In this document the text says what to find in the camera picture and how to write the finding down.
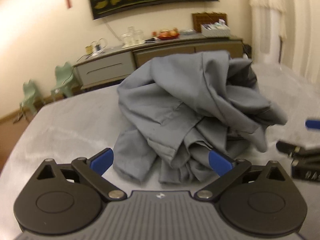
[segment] brown floor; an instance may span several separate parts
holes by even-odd
[[[31,121],[33,116],[30,113],[27,113],[27,115]],[[15,119],[0,123],[0,172],[20,136],[29,125],[29,122],[24,117],[13,124]]]

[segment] yellow mug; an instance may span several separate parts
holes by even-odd
[[[86,46],[85,47],[85,52],[86,52],[86,54],[87,55],[90,55],[90,54],[92,54],[92,45],[89,45],[89,46]]]

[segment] green chair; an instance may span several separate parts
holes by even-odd
[[[51,90],[53,101],[55,101],[55,95],[58,93],[62,93],[66,97],[73,96],[71,88],[74,85],[79,85],[79,82],[73,74],[73,68],[70,63],[66,62],[63,67],[56,66],[54,74],[56,76],[57,83]]]
[[[39,98],[42,103],[45,105],[45,101],[39,92],[36,84],[30,79],[28,83],[23,84],[23,93],[24,93],[24,99],[20,103],[20,109],[23,112],[23,107],[27,106],[29,107],[30,111],[33,113],[33,115],[36,115],[37,110],[34,107],[33,103],[35,102],[36,98]]]

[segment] gray cloth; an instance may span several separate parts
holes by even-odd
[[[286,115],[258,90],[251,60],[226,51],[153,58],[118,87],[133,126],[114,147],[114,169],[143,181],[157,157],[159,181],[204,181],[211,149],[236,157],[250,143],[267,150],[265,129]]]

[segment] gray ridged plate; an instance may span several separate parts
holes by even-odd
[[[107,205],[87,228],[65,236],[24,232],[16,240],[254,240],[228,226],[210,203],[188,191],[133,191],[130,198]],[[281,240],[301,240],[291,234]]]

